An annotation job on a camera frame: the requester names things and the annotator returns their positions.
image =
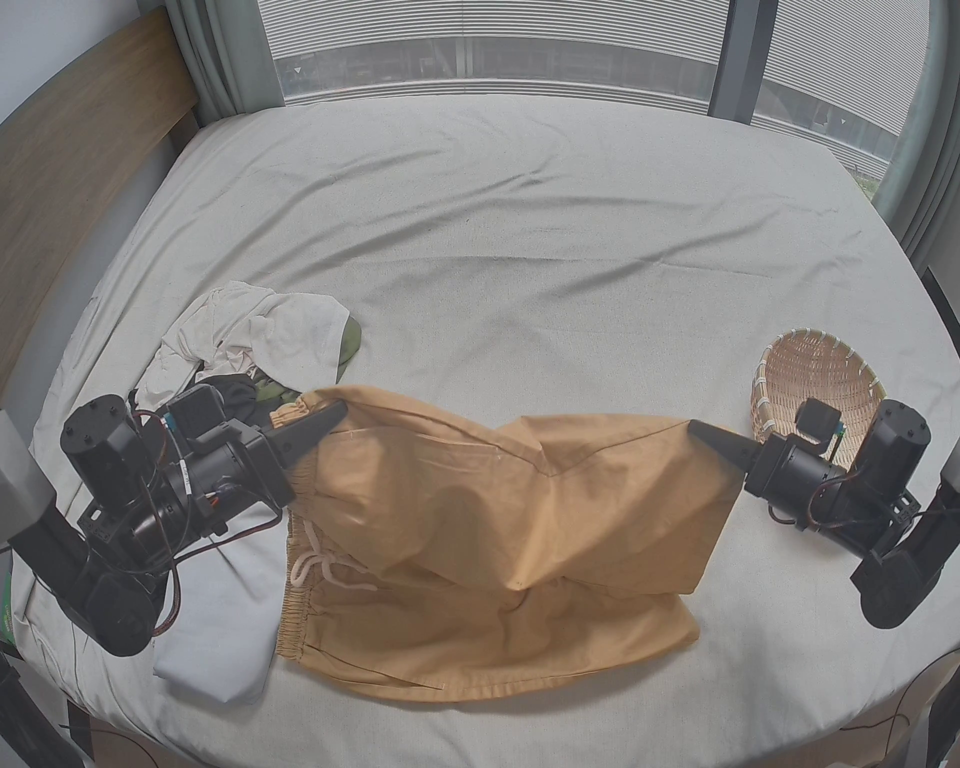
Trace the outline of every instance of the gray-green curtain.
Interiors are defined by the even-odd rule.
[[[200,102],[201,125],[283,106],[256,0],[138,0],[140,12],[164,5]]]
[[[917,272],[942,255],[944,224],[960,215],[960,0],[930,0],[924,74],[874,198]]]

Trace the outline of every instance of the white cloth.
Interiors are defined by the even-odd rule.
[[[193,377],[254,366],[297,392],[337,380],[349,312],[330,296],[279,294],[231,280],[198,296],[160,339],[139,383],[137,405],[154,411]]]
[[[267,109],[190,143],[64,355],[36,454],[74,404],[125,392],[169,327],[228,279],[336,296],[364,329],[346,381],[489,426],[628,412],[750,431],[778,333],[840,336],[933,441],[960,434],[960,361],[897,241],[829,152],[728,120],[509,95]],[[153,650],[113,659],[14,568],[17,643],[98,717],[201,760],[284,765],[738,765],[847,722],[960,638],[960,557],[895,630],[863,619],[856,558],[741,494],[697,591],[689,649],[569,687],[395,706],[275,661],[253,708],[167,691]]]
[[[231,520],[222,537],[201,539],[186,551],[273,517],[258,502]],[[154,674],[220,704],[255,701],[276,649],[287,575],[286,513],[273,528],[184,561],[179,572],[180,615],[156,639]],[[172,602],[170,579],[163,616]]]

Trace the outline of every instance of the headboard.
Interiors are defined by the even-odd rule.
[[[196,130],[196,103],[159,8],[0,124],[0,392],[64,263],[160,140]]]

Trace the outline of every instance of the bed sheet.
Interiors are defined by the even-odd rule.
[[[329,294],[364,329],[346,382],[489,426],[627,412],[749,433],[764,347],[823,328],[933,441],[960,433],[960,361],[896,240],[828,151],[733,122],[521,96],[407,97],[221,121],[177,161],[87,307],[35,432],[125,393],[202,291]],[[359,698],[275,660],[254,707],[211,708],[115,659],[14,569],[23,655],[75,701],[220,766],[719,766],[832,731],[960,640],[960,558],[901,627],[863,619],[855,558],[741,495],[685,598],[691,648],[560,690],[460,706]]]

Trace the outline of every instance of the wicker basket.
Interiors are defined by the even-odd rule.
[[[794,328],[763,351],[754,376],[751,416],[754,437],[772,431],[796,432],[794,418],[808,397],[838,408],[847,433],[835,463],[849,468],[876,407],[887,397],[863,358],[835,336],[813,328]]]

